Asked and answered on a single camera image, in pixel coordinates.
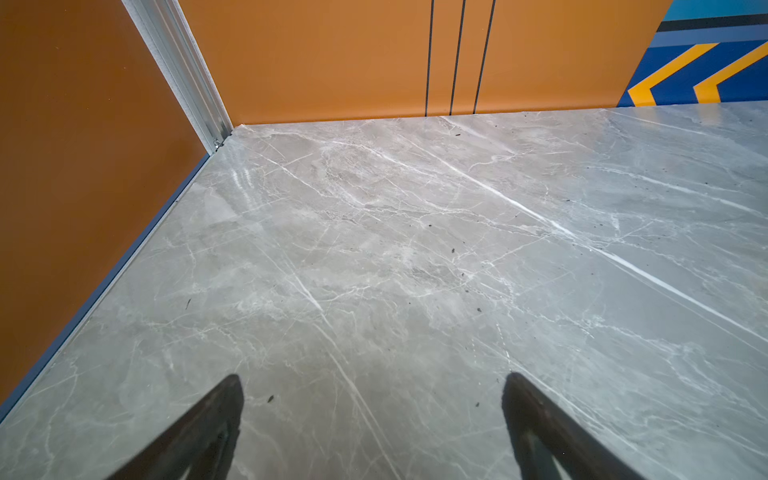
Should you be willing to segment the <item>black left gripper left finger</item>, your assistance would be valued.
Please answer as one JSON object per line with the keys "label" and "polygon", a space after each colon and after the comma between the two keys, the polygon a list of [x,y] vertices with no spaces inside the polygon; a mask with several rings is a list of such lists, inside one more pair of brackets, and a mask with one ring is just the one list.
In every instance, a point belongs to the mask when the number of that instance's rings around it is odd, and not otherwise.
{"label": "black left gripper left finger", "polygon": [[112,479],[225,479],[240,433],[244,394],[230,374]]}

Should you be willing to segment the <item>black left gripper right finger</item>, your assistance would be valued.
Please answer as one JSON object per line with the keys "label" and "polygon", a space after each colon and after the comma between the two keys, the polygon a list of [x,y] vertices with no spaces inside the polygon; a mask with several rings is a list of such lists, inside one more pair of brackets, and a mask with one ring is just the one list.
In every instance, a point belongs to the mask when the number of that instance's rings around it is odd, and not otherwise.
{"label": "black left gripper right finger", "polygon": [[505,380],[501,408],[523,479],[640,479],[519,372]]}

